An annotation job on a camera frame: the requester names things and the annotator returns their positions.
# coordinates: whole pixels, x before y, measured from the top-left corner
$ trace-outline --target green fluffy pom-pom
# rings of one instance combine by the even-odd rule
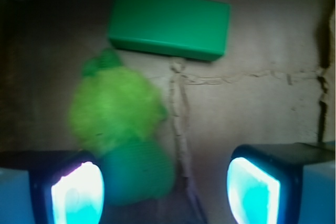
[[[167,195],[175,181],[169,157],[156,141],[129,142],[101,159],[105,199],[123,206]]]
[[[98,156],[131,139],[148,141],[166,117],[161,94],[140,73],[121,66],[112,50],[83,68],[69,113],[82,148]]]

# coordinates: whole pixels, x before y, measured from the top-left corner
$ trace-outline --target green box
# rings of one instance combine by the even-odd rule
[[[116,48],[213,61],[225,53],[230,6],[208,0],[115,0]]]

